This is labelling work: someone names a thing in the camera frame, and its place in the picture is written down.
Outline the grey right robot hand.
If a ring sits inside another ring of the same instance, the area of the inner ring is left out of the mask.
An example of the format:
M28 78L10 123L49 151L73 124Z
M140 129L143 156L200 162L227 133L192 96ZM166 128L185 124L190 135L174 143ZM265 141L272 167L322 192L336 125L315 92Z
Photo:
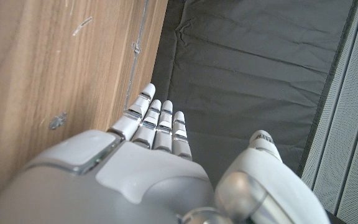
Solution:
M256 131L217 185L191 154L185 116L148 84L107 130L32 159L0 195L0 223L328 223L311 189Z

